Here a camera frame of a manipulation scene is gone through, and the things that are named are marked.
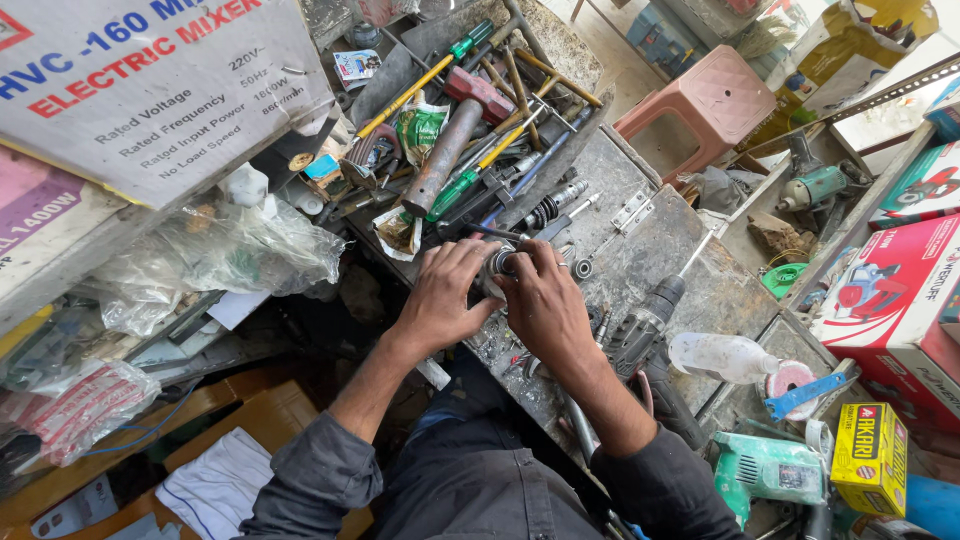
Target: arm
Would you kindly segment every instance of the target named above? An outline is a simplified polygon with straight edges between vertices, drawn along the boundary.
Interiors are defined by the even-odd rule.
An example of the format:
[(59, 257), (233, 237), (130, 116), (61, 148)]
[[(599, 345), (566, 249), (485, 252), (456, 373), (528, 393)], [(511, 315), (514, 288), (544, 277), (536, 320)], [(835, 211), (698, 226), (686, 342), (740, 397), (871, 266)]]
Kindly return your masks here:
[(330, 408), (271, 461), (274, 477), (240, 525), (249, 536), (333, 539), (351, 508), (383, 489), (371, 442), (403, 378), (417, 362), (480, 330), (499, 299), (467, 309), (467, 292), (499, 242), (447, 242), (423, 256), (417, 286)]
[(600, 437), (590, 469), (621, 516), (654, 539), (741, 536), (705, 461), (679, 435), (660, 428), (594, 343), (580, 287), (557, 266), (563, 257), (550, 244), (530, 240), (508, 261), (516, 280), (494, 280), (507, 297), (510, 328)]

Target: green-handled screwdriver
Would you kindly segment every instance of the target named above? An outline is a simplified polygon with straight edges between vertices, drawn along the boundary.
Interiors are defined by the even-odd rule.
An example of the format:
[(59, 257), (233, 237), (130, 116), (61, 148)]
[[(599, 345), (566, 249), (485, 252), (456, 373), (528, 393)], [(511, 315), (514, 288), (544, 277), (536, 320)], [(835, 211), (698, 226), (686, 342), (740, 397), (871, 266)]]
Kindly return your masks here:
[(404, 103), (410, 99), (410, 96), (414, 95), (417, 90), (426, 86), (430, 82), (430, 79), (433, 79), (437, 76), (438, 73), (443, 71), (452, 61), (459, 61), (464, 55), (470, 50), (471, 47), (479, 47), (490, 37), (490, 34), (493, 33), (493, 21), (489, 19), (483, 19), (480, 21), (473, 30), (467, 32), (467, 34), (460, 38), (459, 41), (450, 46), (449, 54), (446, 55), (442, 60), (437, 62), (437, 65), (434, 65), (433, 68), (423, 74), (418, 81), (414, 83), (413, 86), (407, 88), (407, 91), (400, 94), (400, 97), (390, 104), (386, 109), (383, 110), (380, 114), (376, 116), (373, 120), (367, 124), (362, 130), (357, 132), (357, 135), (354, 136), (352, 144), (356, 144), (358, 140), (364, 138), (365, 136), (371, 134), (373, 129), (383, 123), (384, 120), (390, 117), (397, 109), (403, 106)]
[(534, 118), (543, 111), (544, 107), (545, 105), (540, 105), (539, 109), (534, 111), (522, 124), (514, 128), (514, 130), (500, 141), (500, 144), (497, 144), (496, 148), (491, 150), (479, 163), (464, 171), (460, 175), (460, 178), (454, 181), (453, 184), (444, 188), (444, 190), (440, 192), (440, 195), (437, 196), (437, 200), (433, 202), (433, 208), (430, 209), (430, 213), (426, 214), (426, 220), (433, 223), (440, 219), (440, 216), (444, 215), (444, 212), (449, 210), (450, 207), (457, 202), (457, 199), (464, 194), (464, 191), (467, 191), (467, 189), (476, 182), (477, 177), (480, 176), (480, 172), (489, 167), (490, 164), (496, 160), (496, 157), (500, 155), (500, 152), (503, 152), (504, 148), (510, 146), (510, 144), (523, 133), (523, 130), (530, 125), (530, 122), (534, 121)]

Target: red hammer head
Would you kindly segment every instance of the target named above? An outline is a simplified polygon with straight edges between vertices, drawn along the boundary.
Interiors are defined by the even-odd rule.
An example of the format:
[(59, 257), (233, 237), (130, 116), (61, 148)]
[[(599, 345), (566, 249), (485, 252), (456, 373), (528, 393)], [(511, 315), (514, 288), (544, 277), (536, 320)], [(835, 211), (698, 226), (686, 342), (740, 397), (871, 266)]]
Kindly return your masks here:
[(444, 92), (457, 101), (473, 99), (483, 106), (481, 118), (494, 126), (501, 124), (514, 113), (516, 106), (496, 92), (496, 88), (479, 77), (474, 77), (458, 66), (446, 77)]

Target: dark gray shirt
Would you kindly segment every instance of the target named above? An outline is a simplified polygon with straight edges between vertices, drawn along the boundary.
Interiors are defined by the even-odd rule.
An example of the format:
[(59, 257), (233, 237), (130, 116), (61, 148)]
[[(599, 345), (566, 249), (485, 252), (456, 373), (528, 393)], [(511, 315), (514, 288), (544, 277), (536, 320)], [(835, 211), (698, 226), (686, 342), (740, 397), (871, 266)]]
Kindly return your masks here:
[[(373, 447), (327, 412), (273, 458), (240, 531), (263, 539), (333, 539), (351, 508), (383, 492), (376, 538), (601, 539), (576, 493), (492, 417), (444, 420), (400, 454), (384, 479)], [(636, 454), (597, 449), (590, 471), (617, 512), (660, 538), (749, 538), (713, 488), (703, 459), (660, 429)]]

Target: green wire spool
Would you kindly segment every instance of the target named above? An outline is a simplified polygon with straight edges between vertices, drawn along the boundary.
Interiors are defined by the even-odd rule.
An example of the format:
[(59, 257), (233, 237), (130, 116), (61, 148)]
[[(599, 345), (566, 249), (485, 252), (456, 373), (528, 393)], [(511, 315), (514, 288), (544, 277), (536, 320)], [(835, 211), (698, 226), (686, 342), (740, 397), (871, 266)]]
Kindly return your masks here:
[(786, 291), (790, 290), (793, 282), (804, 272), (808, 264), (807, 262), (784, 264), (783, 266), (771, 269), (764, 274), (760, 280), (770, 289), (770, 292), (774, 293), (777, 300), (779, 300), (783, 298)]

